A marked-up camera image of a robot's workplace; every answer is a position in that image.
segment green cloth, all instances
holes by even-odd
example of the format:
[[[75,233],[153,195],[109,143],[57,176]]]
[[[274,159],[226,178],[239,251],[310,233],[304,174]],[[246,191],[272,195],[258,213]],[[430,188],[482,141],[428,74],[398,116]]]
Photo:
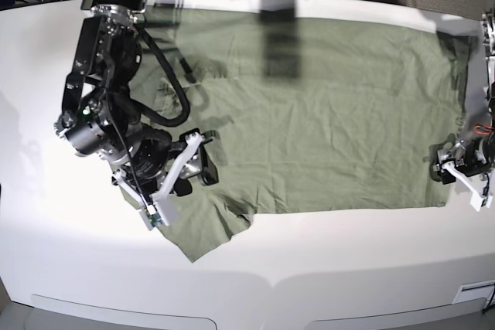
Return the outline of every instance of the green cloth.
[[[458,132],[466,40],[284,12],[147,17],[191,103],[189,120],[168,130],[220,134],[206,146],[220,182],[193,179],[192,195],[172,197],[179,220],[160,228],[191,261],[249,228],[246,215],[446,204],[429,151]],[[131,95],[174,117],[164,76],[145,50]]]

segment wrinkled fabric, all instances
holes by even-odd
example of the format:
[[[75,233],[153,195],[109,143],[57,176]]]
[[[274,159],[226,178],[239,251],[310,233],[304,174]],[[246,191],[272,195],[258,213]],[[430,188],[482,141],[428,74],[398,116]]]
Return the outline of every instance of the wrinkled fabric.
[[[220,182],[193,179],[192,195],[172,196],[179,220],[160,227],[191,261],[255,213],[446,204],[430,150],[459,130],[467,40],[285,12],[147,16],[191,103],[188,121],[167,130],[220,135],[206,145]],[[143,48],[131,95],[174,117],[180,104]]]

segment white tabletop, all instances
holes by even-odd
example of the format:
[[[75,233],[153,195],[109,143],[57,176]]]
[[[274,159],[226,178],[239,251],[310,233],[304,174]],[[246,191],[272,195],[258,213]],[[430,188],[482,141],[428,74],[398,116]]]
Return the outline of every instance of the white tabletop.
[[[290,5],[301,17],[480,34],[475,21],[354,0],[159,1],[246,12]],[[13,301],[86,317],[84,307],[57,309],[39,297],[209,318],[219,330],[289,330],[450,304],[461,284],[495,278],[495,207],[475,212],[459,185],[439,209],[255,216],[249,230],[191,264],[158,230],[148,232],[111,186],[106,163],[74,156],[54,134],[79,6],[0,12],[0,276]],[[469,78],[483,79],[483,67],[479,49]],[[160,321],[155,327],[172,328]]]

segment white table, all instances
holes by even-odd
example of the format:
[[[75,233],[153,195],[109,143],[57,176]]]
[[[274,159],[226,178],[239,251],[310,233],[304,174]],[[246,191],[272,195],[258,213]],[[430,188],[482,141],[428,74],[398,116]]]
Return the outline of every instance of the white table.
[[[295,6],[301,17],[480,34],[476,21],[354,0],[159,2],[246,12]],[[447,305],[461,284],[495,279],[495,208],[475,212],[460,186],[440,209],[258,215],[191,264],[158,230],[147,231],[111,186],[106,163],[74,156],[54,134],[79,5],[0,12],[0,276],[13,301],[126,325],[292,330]],[[479,49],[470,97],[483,96],[485,74]]]

